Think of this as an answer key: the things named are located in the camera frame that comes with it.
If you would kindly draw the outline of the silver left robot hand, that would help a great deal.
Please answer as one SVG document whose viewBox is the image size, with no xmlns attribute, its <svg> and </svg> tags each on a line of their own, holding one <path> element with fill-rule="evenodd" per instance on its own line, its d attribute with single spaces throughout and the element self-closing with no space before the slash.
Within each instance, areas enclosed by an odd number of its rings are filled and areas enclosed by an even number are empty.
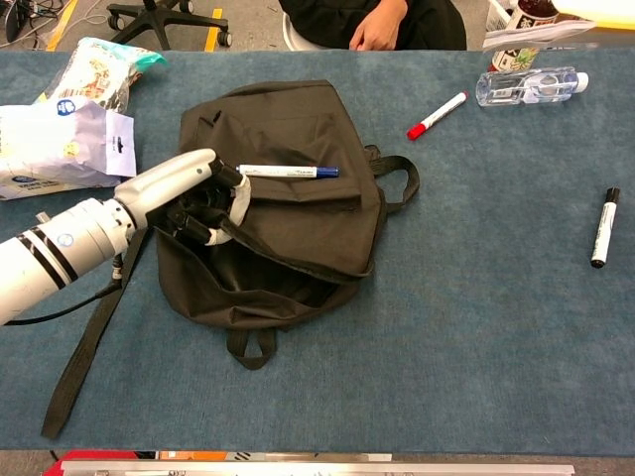
<svg viewBox="0 0 635 476">
<path fill-rule="evenodd" d="M 251 200 L 249 177 L 227 166 L 212 149 L 199 149 L 130 178 L 114 188 L 114 209 L 125 212 L 136 230 L 148 227 L 149 214 L 187 194 L 232 190 L 231 223 L 240 225 Z"/>
</svg>

